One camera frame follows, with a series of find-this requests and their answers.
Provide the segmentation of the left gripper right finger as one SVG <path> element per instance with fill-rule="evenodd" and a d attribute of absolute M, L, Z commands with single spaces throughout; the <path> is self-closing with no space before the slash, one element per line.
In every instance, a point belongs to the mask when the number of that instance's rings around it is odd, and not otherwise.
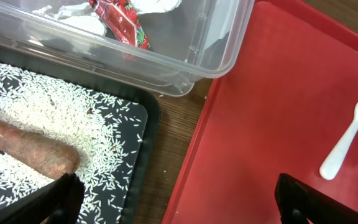
<path fill-rule="evenodd" d="M 358 212 L 302 181 L 281 173 L 275 201 L 282 224 L 358 224 Z"/>

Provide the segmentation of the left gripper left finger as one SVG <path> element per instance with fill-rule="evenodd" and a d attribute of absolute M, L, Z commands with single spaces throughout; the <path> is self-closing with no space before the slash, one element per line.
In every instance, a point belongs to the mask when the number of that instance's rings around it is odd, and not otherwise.
<path fill-rule="evenodd" d="M 0 209 L 0 224 L 76 223 L 85 197 L 76 174 L 64 174 L 34 193 Z"/>

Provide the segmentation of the orange carrot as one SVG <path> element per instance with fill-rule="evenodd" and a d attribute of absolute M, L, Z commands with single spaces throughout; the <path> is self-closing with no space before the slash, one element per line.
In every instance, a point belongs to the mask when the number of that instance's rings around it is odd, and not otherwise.
<path fill-rule="evenodd" d="M 0 150 L 51 179 L 76 172 L 78 151 L 65 143 L 0 121 Z"/>

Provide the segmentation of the white plastic spoon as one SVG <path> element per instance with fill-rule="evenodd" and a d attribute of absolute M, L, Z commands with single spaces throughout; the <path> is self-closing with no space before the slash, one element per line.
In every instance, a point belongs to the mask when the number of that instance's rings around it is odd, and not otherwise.
<path fill-rule="evenodd" d="M 325 180 L 333 180 L 339 172 L 347 152 L 358 132 L 358 102 L 354 107 L 353 120 L 338 140 L 319 168 L 320 176 Z"/>

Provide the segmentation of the white tissue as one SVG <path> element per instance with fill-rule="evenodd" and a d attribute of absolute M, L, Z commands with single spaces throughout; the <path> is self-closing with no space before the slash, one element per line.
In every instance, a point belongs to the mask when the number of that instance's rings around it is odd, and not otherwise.
<path fill-rule="evenodd" d="M 181 2 L 182 0 L 130 0 L 129 8 L 133 8 L 139 16 L 172 11 Z M 52 9 L 53 6 L 47 5 L 32 12 L 94 34 L 105 36 L 107 33 L 107 27 L 96 13 L 92 12 L 88 3 L 62 6 L 57 12 L 53 12 Z"/>

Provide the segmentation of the red snack wrapper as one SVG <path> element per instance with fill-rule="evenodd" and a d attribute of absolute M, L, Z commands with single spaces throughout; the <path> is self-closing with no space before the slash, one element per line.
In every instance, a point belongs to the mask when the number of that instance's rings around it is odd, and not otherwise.
<path fill-rule="evenodd" d="M 150 42 L 128 0 L 88 0 L 98 17 L 112 30 L 116 39 L 141 49 Z"/>

